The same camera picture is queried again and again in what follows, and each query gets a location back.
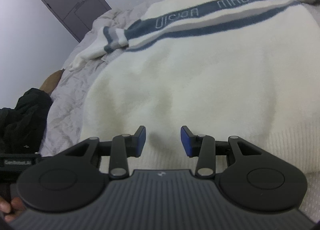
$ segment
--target logo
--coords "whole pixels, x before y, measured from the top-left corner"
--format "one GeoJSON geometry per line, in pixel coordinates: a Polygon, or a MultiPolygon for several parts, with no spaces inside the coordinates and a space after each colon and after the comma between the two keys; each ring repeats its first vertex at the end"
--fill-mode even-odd
{"type": "Polygon", "coordinates": [[[4,160],[5,165],[32,165],[32,162],[30,160],[28,161],[8,161],[4,160]]]}
{"type": "Polygon", "coordinates": [[[158,173],[158,176],[160,176],[160,177],[162,177],[164,175],[166,175],[166,173],[164,171],[161,171],[161,172],[158,173]]]}
{"type": "Polygon", "coordinates": [[[172,22],[183,18],[196,18],[199,16],[198,8],[193,8],[191,10],[184,10],[181,12],[177,12],[175,14],[161,16],[156,19],[156,29],[164,28],[172,22]]]}

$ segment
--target wrinkled bedding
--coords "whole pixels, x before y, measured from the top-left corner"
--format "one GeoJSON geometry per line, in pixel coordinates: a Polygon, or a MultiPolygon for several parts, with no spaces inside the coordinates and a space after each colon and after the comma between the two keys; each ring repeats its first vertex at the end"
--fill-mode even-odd
{"type": "MultiPolygon", "coordinates": [[[[97,30],[102,26],[116,26],[127,28],[139,19],[147,8],[155,2],[162,0],[145,0],[144,3],[132,10],[121,11],[113,9],[94,21],[92,30],[89,31],[82,42],[73,50],[65,61],[65,72],[59,85],[53,91],[52,107],[47,118],[47,129],[40,147],[42,156],[55,155],[79,141],[82,126],[82,111],[86,93],[97,75],[115,58],[122,53],[117,49],[108,56],[90,60],[82,69],[70,72],[68,65],[75,55],[89,46],[97,36],[97,30]]],[[[305,5],[320,25],[320,6],[305,5]]],[[[300,207],[312,220],[320,220],[320,173],[309,173],[308,191],[300,207]]]]}

